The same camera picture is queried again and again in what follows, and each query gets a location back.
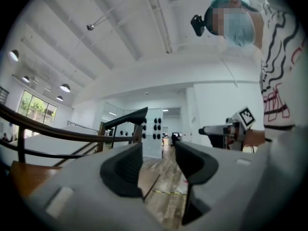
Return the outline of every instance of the glass window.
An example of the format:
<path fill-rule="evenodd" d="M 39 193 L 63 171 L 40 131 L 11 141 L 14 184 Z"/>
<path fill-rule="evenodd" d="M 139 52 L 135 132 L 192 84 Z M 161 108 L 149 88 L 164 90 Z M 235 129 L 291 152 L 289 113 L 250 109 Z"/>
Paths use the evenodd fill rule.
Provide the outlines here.
<path fill-rule="evenodd" d="M 56 106 L 53 106 L 52 104 L 43 101 L 29 92 L 24 91 L 19 104 L 18 113 L 38 122 L 52 126 L 56 112 Z"/>

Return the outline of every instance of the person in background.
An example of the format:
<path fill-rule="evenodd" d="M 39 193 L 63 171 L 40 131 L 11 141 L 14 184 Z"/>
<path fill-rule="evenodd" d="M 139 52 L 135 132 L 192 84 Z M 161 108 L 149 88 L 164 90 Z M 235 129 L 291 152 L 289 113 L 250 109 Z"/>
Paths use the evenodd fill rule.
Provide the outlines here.
<path fill-rule="evenodd" d="M 239 47 L 253 44 L 261 53 L 265 131 L 249 129 L 244 141 L 249 146 L 271 142 L 295 126 L 279 90 L 307 42 L 300 22 L 282 0 L 266 1 L 262 11 L 258 11 L 250 6 L 249 0 L 211 0 L 201 25 Z"/>
<path fill-rule="evenodd" d="M 3 134 L 3 138 L 2 138 L 2 140 L 3 140 L 3 141 L 5 141 L 5 142 L 10 143 L 10 142 L 12 142 L 12 141 L 13 141 L 13 136 L 11 137 L 11 140 L 9 140 L 9 139 L 7 138 L 7 136 L 6 136 L 6 133 L 4 133 L 4 134 Z"/>

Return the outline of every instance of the light fixture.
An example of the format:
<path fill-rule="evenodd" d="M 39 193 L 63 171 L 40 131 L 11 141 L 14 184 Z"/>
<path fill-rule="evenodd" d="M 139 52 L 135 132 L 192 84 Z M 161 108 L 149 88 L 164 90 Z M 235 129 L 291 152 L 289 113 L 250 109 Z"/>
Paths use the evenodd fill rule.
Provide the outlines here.
<path fill-rule="evenodd" d="M 12 51 L 9 53 L 9 55 L 10 55 L 10 57 L 11 57 L 14 61 L 18 62 L 18 58 L 19 58 L 19 52 L 18 52 L 18 50 L 12 50 Z"/>
<path fill-rule="evenodd" d="M 23 81 L 26 82 L 26 83 L 29 83 L 30 82 L 30 79 L 28 76 L 24 76 L 22 77 Z"/>
<path fill-rule="evenodd" d="M 69 87 L 69 85 L 67 84 L 63 84 L 62 86 L 60 86 L 60 88 L 65 91 L 65 92 L 70 92 L 71 88 Z"/>
<path fill-rule="evenodd" d="M 63 101 L 63 97 L 62 96 L 58 96 L 57 100 Z"/>

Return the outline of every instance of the patterned shirt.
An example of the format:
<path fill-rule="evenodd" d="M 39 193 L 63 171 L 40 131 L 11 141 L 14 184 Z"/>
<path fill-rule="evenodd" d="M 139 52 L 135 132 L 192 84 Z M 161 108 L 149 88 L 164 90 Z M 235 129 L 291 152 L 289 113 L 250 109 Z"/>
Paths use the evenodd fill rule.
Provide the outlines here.
<path fill-rule="evenodd" d="M 274 10 L 266 4 L 262 6 L 264 28 L 260 87 L 264 103 L 265 140 L 271 142 L 295 125 L 287 104 L 279 95 L 279 88 L 295 66 L 306 38 L 294 15 Z"/>

